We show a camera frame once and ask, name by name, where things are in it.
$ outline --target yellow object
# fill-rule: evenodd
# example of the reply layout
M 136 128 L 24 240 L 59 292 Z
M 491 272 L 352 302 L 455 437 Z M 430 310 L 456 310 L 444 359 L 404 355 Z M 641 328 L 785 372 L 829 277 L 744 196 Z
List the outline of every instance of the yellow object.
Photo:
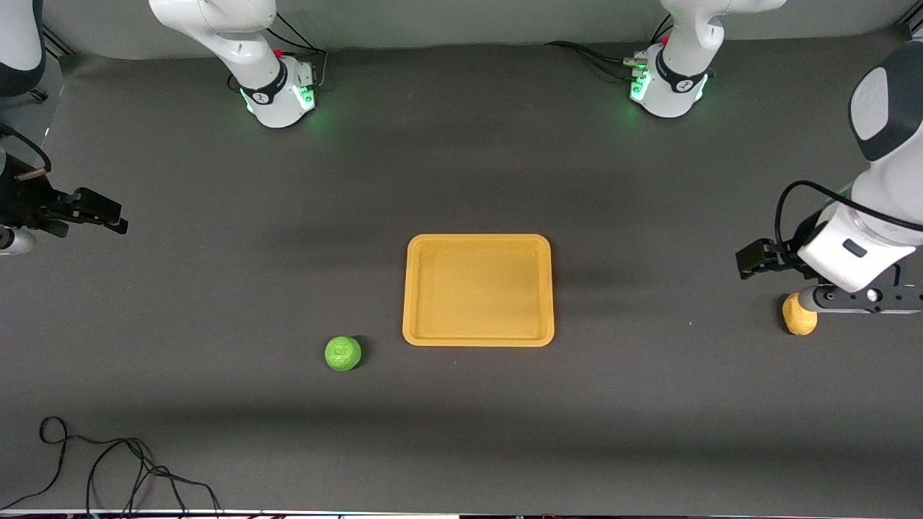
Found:
M 539 235 L 418 235 L 403 335 L 417 346 L 544 346 L 555 335 L 551 246 Z
M 782 317 L 785 319 L 785 326 L 795 335 L 807 335 L 817 328 L 817 312 L 802 307 L 798 302 L 797 293 L 785 298 Z

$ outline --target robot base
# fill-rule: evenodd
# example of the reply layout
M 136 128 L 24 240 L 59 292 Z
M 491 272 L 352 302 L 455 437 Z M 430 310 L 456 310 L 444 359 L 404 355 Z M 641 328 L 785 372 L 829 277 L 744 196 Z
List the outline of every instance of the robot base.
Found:
M 283 56 L 280 61 L 288 68 L 288 79 L 272 103 L 251 102 L 241 91 L 246 101 L 246 109 L 255 115 L 264 127 L 289 127 L 315 107 L 314 74 L 311 64 L 302 63 L 290 56 Z
M 661 43 L 656 43 L 635 53 L 634 57 L 646 59 L 648 64 L 653 64 L 663 48 Z M 701 99 L 702 89 L 707 81 L 708 74 L 699 85 L 693 85 L 688 92 L 676 93 L 670 83 L 657 72 L 657 67 L 648 65 L 641 76 L 631 83 L 630 98 L 651 114 L 672 119 L 688 112 L 692 105 Z

